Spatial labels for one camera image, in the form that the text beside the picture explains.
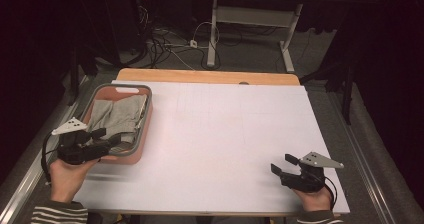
table leg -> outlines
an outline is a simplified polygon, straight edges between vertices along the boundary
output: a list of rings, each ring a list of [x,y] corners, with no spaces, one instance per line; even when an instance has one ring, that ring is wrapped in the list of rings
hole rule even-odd
[[[293,62],[290,57],[289,45],[290,41],[293,38],[294,31],[296,29],[297,22],[299,21],[300,12],[302,11],[303,4],[298,4],[296,10],[293,14],[293,17],[290,22],[289,31],[285,41],[280,41],[280,49],[283,54],[284,65],[286,66],[287,73],[294,73]]]
[[[208,48],[208,61],[207,66],[208,67],[214,67],[215,66],[215,27],[216,27],[216,8],[217,8],[217,0],[213,0],[213,6],[212,6],[212,26],[211,26],[211,38],[209,40],[209,48]]]

table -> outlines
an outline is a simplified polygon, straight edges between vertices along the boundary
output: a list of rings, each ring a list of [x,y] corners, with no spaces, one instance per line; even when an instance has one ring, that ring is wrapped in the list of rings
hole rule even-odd
[[[287,73],[294,73],[293,63],[288,47],[293,38],[297,22],[302,11],[303,4],[297,4],[293,12],[282,12],[276,10],[260,10],[256,8],[241,8],[218,5],[218,1],[213,1],[212,6],[212,27],[216,28],[217,22],[254,24],[262,26],[287,27],[288,32],[284,41],[280,41],[281,54],[286,66]],[[207,65],[215,65],[216,36],[215,29],[211,28],[211,35],[208,48]]]
[[[271,79],[277,80],[274,85]],[[270,163],[299,173],[284,161],[285,153],[302,157],[313,149],[329,156],[307,93],[296,79],[289,74],[123,69],[119,83],[143,83],[153,93],[141,160],[131,166],[97,164],[75,199],[92,211],[112,213],[295,215],[301,203],[280,185]],[[335,171],[325,173],[339,191],[335,213],[348,213]]]

white board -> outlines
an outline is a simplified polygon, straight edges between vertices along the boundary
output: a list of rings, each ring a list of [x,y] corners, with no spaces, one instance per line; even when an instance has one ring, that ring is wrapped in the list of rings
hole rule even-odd
[[[302,86],[167,82],[151,88],[153,112],[141,160],[98,163],[75,200],[119,213],[285,215],[297,196],[270,170],[300,174],[284,160],[310,151],[330,157]],[[339,179],[335,213],[348,213]]]

gray towel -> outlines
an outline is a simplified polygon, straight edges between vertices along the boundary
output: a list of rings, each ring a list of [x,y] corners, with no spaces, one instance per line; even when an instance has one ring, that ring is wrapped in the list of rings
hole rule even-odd
[[[106,128],[106,135],[101,139],[108,139],[117,133],[122,133],[121,144],[112,148],[112,153],[133,149],[134,137],[138,131],[136,126],[140,121],[146,98],[146,95],[134,95],[115,102],[95,100],[87,131]]]

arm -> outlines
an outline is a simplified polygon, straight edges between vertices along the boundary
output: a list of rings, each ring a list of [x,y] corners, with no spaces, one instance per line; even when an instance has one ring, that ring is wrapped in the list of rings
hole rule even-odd
[[[303,209],[306,211],[299,217],[298,223],[343,223],[342,220],[334,217],[330,208],[331,194],[325,187],[314,193],[292,190],[299,196]]]
[[[69,165],[58,159],[50,165],[52,189],[50,200],[36,206],[32,223],[72,222],[86,223],[88,211],[80,203],[72,202],[81,188],[88,170],[97,163],[89,161],[81,165]]]

